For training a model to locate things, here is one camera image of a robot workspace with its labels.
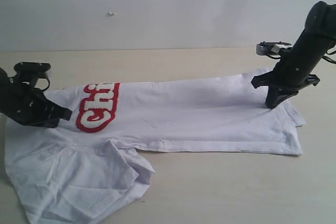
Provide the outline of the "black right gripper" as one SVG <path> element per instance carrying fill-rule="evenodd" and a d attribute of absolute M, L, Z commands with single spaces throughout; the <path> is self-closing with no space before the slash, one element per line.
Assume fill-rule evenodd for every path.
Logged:
<path fill-rule="evenodd" d="M 251 84 L 255 89 L 268 87 L 265 105 L 274 109 L 301 89 L 319 83 L 320 79 L 311 74 L 317 64 L 318 61 L 279 61 L 270 73 L 254 76 Z"/>

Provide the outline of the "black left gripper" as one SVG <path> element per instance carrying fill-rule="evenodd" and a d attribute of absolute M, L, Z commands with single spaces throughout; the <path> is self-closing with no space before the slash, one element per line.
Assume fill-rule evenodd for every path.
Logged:
<path fill-rule="evenodd" d="M 51 102 L 41 90 L 13 83 L 1 84 L 1 113 L 23 126 L 47 128 L 72 116 L 70 109 Z"/>

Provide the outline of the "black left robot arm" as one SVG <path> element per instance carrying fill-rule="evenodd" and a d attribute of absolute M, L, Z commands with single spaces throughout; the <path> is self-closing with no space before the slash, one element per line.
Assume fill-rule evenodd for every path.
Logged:
<path fill-rule="evenodd" d="M 12 77 L 1 69 L 1 113 L 23 126 L 56 128 L 60 120 L 69 121 L 72 111 L 48 100 L 48 88 L 36 87 L 39 79 L 50 83 L 50 69 L 49 63 L 19 62 Z"/>

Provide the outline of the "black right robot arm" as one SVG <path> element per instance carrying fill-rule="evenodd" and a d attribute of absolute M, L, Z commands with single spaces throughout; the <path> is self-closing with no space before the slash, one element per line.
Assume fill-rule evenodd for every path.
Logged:
<path fill-rule="evenodd" d="M 319 1 L 313 5 L 304 30 L 291 45 L 286 42 L 261 42 L 259 56 L 277 59 L 273 70 L 253 77 L 254 88 L 268 87 L 265 104 L 273 109 L 307 86 L 316 86 L 320 79 L 312 70 L 321 59 L 332 62 L 328 50 L 335 46 L 335 5 Z"/>

